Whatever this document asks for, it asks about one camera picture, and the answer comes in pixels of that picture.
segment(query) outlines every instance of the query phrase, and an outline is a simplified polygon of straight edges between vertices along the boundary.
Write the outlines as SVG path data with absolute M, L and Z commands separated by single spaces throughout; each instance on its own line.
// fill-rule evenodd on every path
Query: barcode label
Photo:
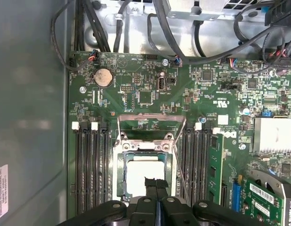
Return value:
M 270 217 L 270 211 L 267 210 L 265 207 L 260 205 L 259 203 L 255 202 L 254 206 L 261 211 L 263 214 L 265 214 L 267 217 Z
M 258 194 L 260 197 L 264 198 L 271 204 L 274 204 L 274 197 L 264 192 L 262 189 L 254 186 L 253 184 L 250 184 L 250 190 L 253 191 L 255 194 Z

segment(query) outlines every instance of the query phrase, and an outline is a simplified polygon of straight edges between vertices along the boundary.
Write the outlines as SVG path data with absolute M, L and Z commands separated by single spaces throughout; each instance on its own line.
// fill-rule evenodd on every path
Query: blue connector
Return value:
M 241 195 L 241 186 L 234 182 L 232 187 L 232 203 L 231 209 L 240 212 L 240 195 Z
M 264 117 L 272 117 L 272 112 L 262 112 L 262 116 L 264 116 Z

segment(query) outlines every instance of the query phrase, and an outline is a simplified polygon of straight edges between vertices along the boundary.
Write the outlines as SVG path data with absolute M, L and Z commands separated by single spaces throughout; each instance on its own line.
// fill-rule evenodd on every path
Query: capacitor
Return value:
M 205 117 L 199 117 L 198 121 L 201 122 L 201 123 L 206 123 L 207 119 Z
M 241 107 L 239 113 L 240 115 L 250 115 L 250 110 L 247 107 Z
M 240 149 L 240 150 L 245 150 L 245 149 L 246 149 L 246 144 L 241 143 L 241 144 L 239 145 L 239 149 Z

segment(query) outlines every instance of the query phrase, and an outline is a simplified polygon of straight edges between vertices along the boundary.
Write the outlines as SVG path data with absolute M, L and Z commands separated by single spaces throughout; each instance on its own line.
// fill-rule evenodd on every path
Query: integrated circuit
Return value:
M 212 70 L 203 70 L 202 71 L 202 80 L 203 81 L 212 81 Z
M 256 89 L 258 84 L 257 79 L 248 79 L 248 88 L 249 89 Z

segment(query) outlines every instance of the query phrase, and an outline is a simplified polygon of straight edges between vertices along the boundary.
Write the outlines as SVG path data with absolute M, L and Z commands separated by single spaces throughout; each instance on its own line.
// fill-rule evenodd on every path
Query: green circuit board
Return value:
M 89 52 L 73 52 L 72 64 L 79 65 L 89 55 Z M 268 113 L 272 117 L 291 118 L 291 70 L 287 70 L 284 76 L 276 76 L 273 70 L 251 76 L 239 74 L 228 63 L 170 63 L 163 66 L 162 60 L 160 56 L 153 55 L 99 53 L 96 63 L 91 62 L 78 73 L 69 74 L 69 218 L 112 199 L 115 164 L 112 147 L 118 134 L 117 117 L 123 114 L 180 115 L 185 116 L 186 122 L 193 125 L 199 122 L 199 117 L 206 118 L 205 124 L 211 131 L 214 129 L 223 134 L 212 135 L 218 139 L 218 147 L 210 151 L 210 158 L 214 159 L 214 163 L 210 163 L 216 166 L 212 167 L 214 172 L 209 174 L 209 186 L 218 193 L 210 199 L 224 206 L 231 208 L 233 183 L 238 175 L 247 174 L 250 168 L 270 169 L 291 183 L 291 153 L 261 155 L 252 149 L 255 117 Z M 262 67 L 262 62 L 239 60 L 236 66 L 255 70 Z M 95 83 L 94 73 L 100 68 L 108 69 L 113 75 L 112 84 L 107 88 L 101 88 Z M 157 87 L 159 73 L 165 74 L 162 90 Z M 249 109 L 248 115 L 241 113 L 244 108 Z M 82 141 L 76 142 L 77 134 L 71 124 L 95 121 L 100 122 L 98 126 L 101 133 L 97 138 L 92 134 L 90 136 L 100 140 L 100 151 L 92 154 L 79 153 L 78 149 L 84 144 Z M 158 136 L 161 128 L 157 121 L 138 121 L 128 126 L 128 130 L 135 136 L 141 137 L 144 130 L 148 131 L 149 136 L 151 132 Z M 93 155 L 98 155 L 95 156 L 98 161 L 90 160 Z M 99 173 L 92 171 L 95 166 L 99 167 Z M 86 173 L 79 175 L 76 171 L 78 168 Z M 85 186 L 90 182 L 96 188 L 92 186 L 87 189 Z M 88 192 L 93 193 L 94 198 L 86 198 L 85 194 Z M 80 200 L 77 199 L 77 194 L 80 194 Z

